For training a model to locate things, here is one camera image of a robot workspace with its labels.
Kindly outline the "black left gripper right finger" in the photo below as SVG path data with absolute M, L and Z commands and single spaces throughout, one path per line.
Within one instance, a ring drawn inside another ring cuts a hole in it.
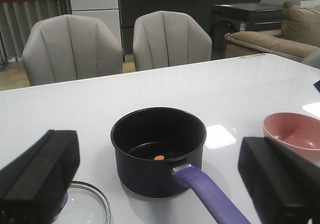
M 242 139 L 238 171 L 263 224 L 318 224 L 320 168 L 266 137 Z

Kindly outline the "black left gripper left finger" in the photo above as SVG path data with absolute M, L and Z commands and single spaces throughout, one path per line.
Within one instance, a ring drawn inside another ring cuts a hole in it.
M 0 222 L 51 224 L 80 164 L 74 130 L 48 130 L 0 171 Z

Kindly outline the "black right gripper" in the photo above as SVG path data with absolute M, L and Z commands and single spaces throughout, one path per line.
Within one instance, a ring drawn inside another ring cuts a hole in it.
M 313 86 L 316 88 L 316 90 L 317 90 L 318 92 L 320 92 L 320 80 L 317 81 L 317 82 L 315 82 L 315 83 L 313 84 Z

